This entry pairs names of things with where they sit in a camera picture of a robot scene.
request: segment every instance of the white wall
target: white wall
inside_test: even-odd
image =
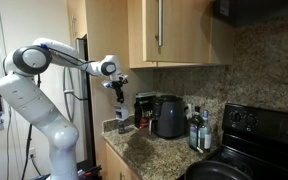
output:
[[[0,12],[6,51],[10,52],[22,46],[31,45],[38,37],[46,37],[66,44],[69,42],[69,27],[66,0],[0,0]],[[55,103],[65,117],[65,104],[62,93],[63,67],[51,65],[41,75],[41,89]],[[25,146],[29,123],[20,115],[12,115],[11,139],[11,176],[10,179],[19,179],[25,160]],[[8,122],[7,113],[3,116]],[[83,123],[76,118],[75,125],[83,132]],[[6,129],[0,132],[0,179],[6,179]],[[77,143],[77,161],[84,160],[83,133]],[[37,129],[33,128],[31,147],[36,148],[36,163],[42,174],[50,173],[48,162],[47,139]],[[26,179],[36,177],[37,173],[29,161]]]

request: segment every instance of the tile backsplash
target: tile backsplash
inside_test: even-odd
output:
[[[235,29],[232,65],[154,70],[153,88],[210,111],[221,133],[225,103],[288,112],[288,17]]]

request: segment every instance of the granite countertop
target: granite countertop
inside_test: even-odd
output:
[[[188,137],[164,140],[154,134],[149,135],[148,128],[137,129],[134,125],[126,126],[125,130],[124,134],[112,130],[102,135],[143,180],[177,179],[190,164],[210,153],[201,154],[189,148]]]

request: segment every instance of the bottle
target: bottle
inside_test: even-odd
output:
[[[189,147],[197,150],[198,145],[198,127],[203,123],[203,119],[200,115],[200,107],[195,106],[194,115],[189,120],[189,139],[188,144]]]
[[[203,123],[199,126],[198,129],[198,147],[206,152],[209,152],[211,149],[211,126],[208,123],[208,111],[203,111]]]

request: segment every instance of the stove knob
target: stove knob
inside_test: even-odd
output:
[[[245,124],[250,127],[254,127],[257,123],[257,119],[253,114],[249,114],[245,118]]]
[[[231,112],[229,118],[233,122],[239,122],[241,120],[241,114],[237,111]]]

